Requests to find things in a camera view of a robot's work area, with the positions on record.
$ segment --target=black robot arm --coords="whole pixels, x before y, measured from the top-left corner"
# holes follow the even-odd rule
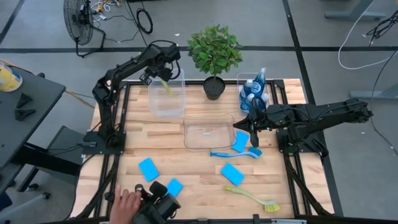
[[[257,132],[262,130],[286,129],[287,142],[299,144],[308,135],[323,131],[341,123],[365,123],[373,115],[367,103],[358,99],[315,106],[311,104],[270,105],[260,110],[261,99],[252,101],[252,108],[245,119],[233,126],[251,135],[251,144],[259,146]]]
[[[165,82],[175,79],[180,73],[180,67],[177,62],[180,57],[176,44],[168,47],[159,47],[151,43],[139,56],[109,69],[105,76],[98,80],[93,88],[93,95],[97,101],[101,117],[98,135],[105,141],[106,147],[112,148],[119,144],[119,135],[115,130],[112,119],[112,106],[119,95],[122,80],[146,67],[145,72],[139,77],[146,85],[151,83],[150,77],[160,77]],[[165,66],[166,63],[172,63],[173,61],[176,61],[178,67],[178,74],[174,77],[172,77],[172,70]]]

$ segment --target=fan stand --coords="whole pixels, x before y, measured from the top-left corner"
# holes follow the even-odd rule
[[[103,30],[101,30],[101,29],[99,29],[99,28],[97,28],[97,27],[95,27],[95,26],[93,26],[93,25],[90,25],[90,27],[92,27],[94,30],[98,30],[99,32],[102,33],[101,46],[100,46],[98,49],[95,49],[95,50],[92,50],[91,52],[87,52],[87,53],[85,53],[85,54],[83,54],[83,55],[80,55],[80,54],[79,54],[79,48],[78,48],[79,37],[75,37],[76,54],[77,54],[77,56],[79,56],[79,57],[81,57],[81,58],[84,58],[84,57],[86,57],[87,55],[92,54],[92,53],[95,53],[95,52],[101,52],[101,51],[103,51],[103,49],[104,49],[104,41],[105,41],[105,36],[106,36],[105,31],[103,31]]]

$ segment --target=finger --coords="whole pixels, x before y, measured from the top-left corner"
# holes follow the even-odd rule
[[[129,194],[129,199],[127,200],[126,208],[131,209],[135,200],[136,200],[136,194],[134,192],[131,192]]]
[[[122,208],[126,207],[127,200],[129,199],[129,191],[128,189],[123,190],[122,201],[120,203]]]
[[[136,213],[139,210],[140,205],[141,205],[141,191],[137,191],[136,199],[134,201],[134,204],[132,205],[132,211]]]
[[[117,186],[116,190],[114,191],[113,205],[119,205],[119,204],[120,204],[120,186]]]

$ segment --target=plastic bin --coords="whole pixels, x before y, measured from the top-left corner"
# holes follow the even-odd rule
[[[235,140],[234,118],[222,116],[187,117],[183,121],[184,145],[193,152],[229,149]]]
[[[236,85],[238,87],[238,102],[239,102],[239,107],[241,106],[241,98],[239,97],[239,94],[241,92],[241,90],[243,89],[243,85],[246,83],[246,80],[252,79],[254,80],[256,78],[256,76],[258,75],[258,72],[250,72],[250,73],[239,73],[236,76]],[[265,85],[264,87],[264,91],[262,93],[267,93],[267,85]],[[249,113],[249,111],[247,110],[241,110],[242,113]]]
[[[173,69],[173,76],[178,70]],[[182,118],[185,111],[185,79],[181,69],[180,76],[167,82],[168,90],[161,79],[156,77],[149,85],[149,110],[160,118]]]

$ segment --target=electric fan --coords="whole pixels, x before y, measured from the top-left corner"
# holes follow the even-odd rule
[[[93,14],[89,0],[64,0],[63,18],[67,26],[70,37],[76,43],[76,54],[85,57],[94,52],[102,51],[105,41],[105,32],[93,25]],[[78,45],[86,45],[93,37],[93,29],[100,31],[103,35],[101,46],[98,49],[83,55],[79,54]]]

